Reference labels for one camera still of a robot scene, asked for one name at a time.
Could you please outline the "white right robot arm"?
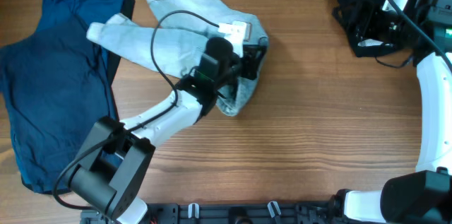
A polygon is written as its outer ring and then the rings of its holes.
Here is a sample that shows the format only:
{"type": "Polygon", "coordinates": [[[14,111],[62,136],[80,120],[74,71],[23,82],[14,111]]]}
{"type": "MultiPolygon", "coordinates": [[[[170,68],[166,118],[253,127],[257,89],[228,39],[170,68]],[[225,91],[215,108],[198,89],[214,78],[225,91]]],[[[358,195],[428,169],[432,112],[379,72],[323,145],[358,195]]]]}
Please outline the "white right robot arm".
{"type": "Polygon", "coordinates": [[[402,50],[422,101],[414,170],[374,191],[342,189],[328,223],[451,222],[451,0],[337,0],[334,19],[357,57],[402,50]]]}

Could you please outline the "light blue denim shorts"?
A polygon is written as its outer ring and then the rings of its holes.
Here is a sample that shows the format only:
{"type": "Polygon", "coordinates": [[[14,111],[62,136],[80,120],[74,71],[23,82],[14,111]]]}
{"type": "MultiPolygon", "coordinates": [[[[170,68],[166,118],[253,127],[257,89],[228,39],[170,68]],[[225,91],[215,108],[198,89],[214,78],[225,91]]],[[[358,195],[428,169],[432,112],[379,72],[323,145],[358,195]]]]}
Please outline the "light blue denim shorts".
{"type": "Polygon", "coordinates": [[[268,46],[268,36],[259,19],[249,13],[230,9],[221,0],[146,0],[160,28],[144,28],[127,22],[124,51],[116,51],[119,41],[110,27],[118,25],[113,15],[106,23],[91,23],[86,37],[91,42],[147,69],[161,69],[165,74],[181,78],[198,65],[207,41],[219,37],[219,23],[234,20],[251,24],[245,45],[268,46]]]}

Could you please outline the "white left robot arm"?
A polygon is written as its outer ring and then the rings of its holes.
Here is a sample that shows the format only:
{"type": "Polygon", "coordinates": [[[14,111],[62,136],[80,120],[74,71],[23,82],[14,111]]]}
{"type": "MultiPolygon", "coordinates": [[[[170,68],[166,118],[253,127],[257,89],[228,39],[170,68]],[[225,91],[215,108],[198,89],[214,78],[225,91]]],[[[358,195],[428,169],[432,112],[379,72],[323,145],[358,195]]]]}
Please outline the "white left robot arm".
{"type": "Polygon", "coordinates": [[[56,181],[84,199],[85,210],[114,223],[143,223],[148,206],[137,194],[155,149],[225,99],[221,88],[255,79],[266,51],[265,45],[235,49],[225,38],[209,39],[199,64],[160,104],[121,122],[109,117],[95,122],[56,181]]]}

